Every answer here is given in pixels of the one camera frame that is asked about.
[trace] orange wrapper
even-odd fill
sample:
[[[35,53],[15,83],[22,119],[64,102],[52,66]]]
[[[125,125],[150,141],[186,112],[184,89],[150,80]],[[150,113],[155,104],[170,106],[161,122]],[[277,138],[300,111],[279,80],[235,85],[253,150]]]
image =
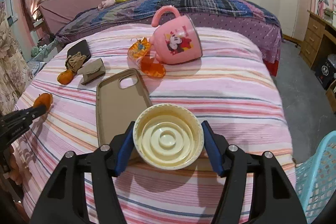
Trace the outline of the orange wrapper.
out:
[[[154,63],[155,58],[149,56],[151,44],[147,38],[137,40],[128,49],[128,58],[131,59],[139,69],[148,76],[162,78],[166,74],[164,66],[160,63]]]

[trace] striped tablecloth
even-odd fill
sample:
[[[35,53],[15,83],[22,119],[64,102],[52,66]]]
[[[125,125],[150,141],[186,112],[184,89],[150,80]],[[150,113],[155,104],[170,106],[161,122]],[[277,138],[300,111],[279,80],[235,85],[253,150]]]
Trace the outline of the striped tablecloth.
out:
[[[154,30],[149,25],[128,24],[89,36],[91,61],[103,59],[105,78],[135,67],[126,58],[131,38],[150,37]],[[197,30],[204,53],[200,60],[165,65],[167,74],[162,80],[143,76],[153,104],[175,103],[191,110],[201,122],[208,120],[215,133],[246,152],[272,151],[295,184],[292,143],[281,99],[257,46],[238,33]],[[102,78],[86,86],[80,85],[81,75],[67,86],[57,82],[73,44],[38,73],[16,105],[30,107],[43,92],[54,97],[49,114],[37,119],[16,145],[26,166],[23,204],[28,215],[65,152],[88,153],[98,146],[95,102]],[[209,164],[205,153],[199,164]],[[86,179],[90,218],[97,222],[90,176]],[[132,224],[210,223],[225,181],[212,171],[163,172],[145,163],[128,166],[113,180],[127,223]],[[248,218],[252,183],[248,175],[241,222]]]

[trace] metal screw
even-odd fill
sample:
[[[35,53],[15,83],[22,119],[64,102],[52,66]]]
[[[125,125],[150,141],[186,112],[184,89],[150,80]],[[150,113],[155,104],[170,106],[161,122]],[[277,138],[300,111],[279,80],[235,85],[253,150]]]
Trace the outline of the metal screw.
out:
[[[103,152],[109,151],[110,150],[110,146],[108,144],[103,144],[100,147],[100,150],[103,151]]]
[[[68,152],[65,153],[65,157],[69,159],[69,158],[72,158],[74,156],[74,154],[75,153],[73,151],[68,151]]]
[[[273,158],[273,154],[272,154],[272,152],[266,151],[264,155],[265,155],[265,157],[268,158],[268,159]]]
[[[238,146],[236,146],[236,145],[234,145],[234,144],[229,145],[229,150],[230,150],[231,152],[236,152],[236,151],[238,150]]]

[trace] cartoon mouse print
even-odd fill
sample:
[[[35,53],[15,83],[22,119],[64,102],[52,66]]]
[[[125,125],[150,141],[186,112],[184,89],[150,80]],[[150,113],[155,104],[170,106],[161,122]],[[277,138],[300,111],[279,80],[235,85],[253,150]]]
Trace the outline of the cartoon mouse print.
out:
[[[179,52],[184,52],[185,50],[191,48],[191,39],[183,37],[182,35],[176,35],[173,32],[170,32],[170,35],[166,35],[167,46],[172,55],[175,55]]]

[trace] bed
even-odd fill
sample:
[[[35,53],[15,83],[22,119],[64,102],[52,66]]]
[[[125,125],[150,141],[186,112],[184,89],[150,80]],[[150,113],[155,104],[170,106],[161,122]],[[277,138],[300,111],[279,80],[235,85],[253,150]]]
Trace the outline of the bed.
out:
[[[30,107],[43,92],[53,94],[48,114],[31,125],[18,139],[16,149],[24,163],[23,205],[30,216],[50,174],[63,155],[98,147],[96,132],[96,86],[103,79],[136,66],[127,60],[134,37],[150,37],[155,28],[148,24],[111,27],[85,37],[91,61],[102,58],[106,75],[80,84],[81,75],[67,86],[57,82],[64,71],[70,43],[34,78],[16,104]],[[197,27],[204,56],[193,62],[165,65],[166,75],[155,79],[142,75],[153,104],[175,103],[191,110],[202,122],[208,120],[215,133],[244,151],[261,155],[272,151],[291,183],[295,185],[292,143],[281,98],[258,47],[245,36],[228,30]],[[202,153],[199,166],[209,166]],[[139,162],[113,178],[119,202],[128,224],[210,223],[225,179],[212,171],[183,169],[156,170]],[[241,222],[247,220],[253,178],[248,175]],[[96,211],[91,178],[86,176],[86,198],[91,221]]]
[[[102,11],[103,0],[49,0],[40,11],[59,42],[70,43],[104,29],[125,23],[150,24],[155,11],[174,5],[188,14],[197,27],[213,27],[241,33],[251,39],[263,54],[271,75],[276,76],[282,41],[278,19],[267,10],[245,0],[131,0]],[[160,24],[173,18],[163,16]]]

